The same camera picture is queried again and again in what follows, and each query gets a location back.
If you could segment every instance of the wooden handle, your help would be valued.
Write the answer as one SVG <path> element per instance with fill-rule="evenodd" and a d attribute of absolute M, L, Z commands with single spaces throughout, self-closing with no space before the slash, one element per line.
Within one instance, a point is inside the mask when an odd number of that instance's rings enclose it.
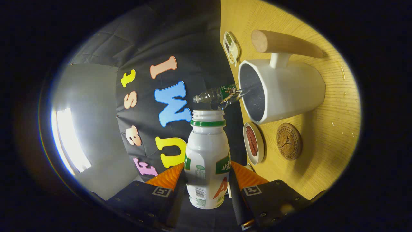
<path fill-rule="evenodd" d="M 309 57 L 323 57 L 322 50 L 311 42 L 273 31 L 252 31 L 252 44 L 262 53 L 289 53 Z"/>

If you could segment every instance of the orange letter a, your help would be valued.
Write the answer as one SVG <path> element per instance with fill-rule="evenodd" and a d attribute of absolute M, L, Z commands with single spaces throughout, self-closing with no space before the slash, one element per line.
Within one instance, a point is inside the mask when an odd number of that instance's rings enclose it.
<path fill-rule="evenodd" d="M 218 189 L 218 191 L 216 192 L 215 196 L 213 197 L 213 199 L 215 199 L 217 196 L 219 196 L 219 193 L 226 191 L 227 189 L 227 179 L 226 177 L 223 178 L 222 183 L 220 184 L 220 187 Z"/>

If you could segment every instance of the bottle opening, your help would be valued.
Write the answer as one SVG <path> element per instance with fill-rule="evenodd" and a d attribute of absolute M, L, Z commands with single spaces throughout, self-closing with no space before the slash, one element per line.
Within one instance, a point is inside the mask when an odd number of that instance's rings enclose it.
<path fill-rule="evenodd" d="M 194 110 L 190 124 L 193 126 L 225 126 L 226 120 L 223 115 L 223 110 Z"/>

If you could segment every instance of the white bottle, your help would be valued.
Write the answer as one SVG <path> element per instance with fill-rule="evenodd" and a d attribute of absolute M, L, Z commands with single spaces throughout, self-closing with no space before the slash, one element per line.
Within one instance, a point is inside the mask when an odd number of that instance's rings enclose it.
<path fill-rule="evenodd" d="M 231 159 L 223 115 L 223 110 L 194 110 L 190 121 L 185 172 L 189 200 L 197 208 L 217 208 L 225 199 Z"/>

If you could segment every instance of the spice container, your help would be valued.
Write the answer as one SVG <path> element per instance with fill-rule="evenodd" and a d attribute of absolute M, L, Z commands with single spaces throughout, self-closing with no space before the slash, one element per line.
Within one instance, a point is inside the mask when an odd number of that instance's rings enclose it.
<path fill-rule="evenodd" d="M 237 57 L 239 56 L 239 45 L 236 43 L 231 33 L 225 31 L 223 35 L 223 47 L 231 64 L 236 67 Z"/>

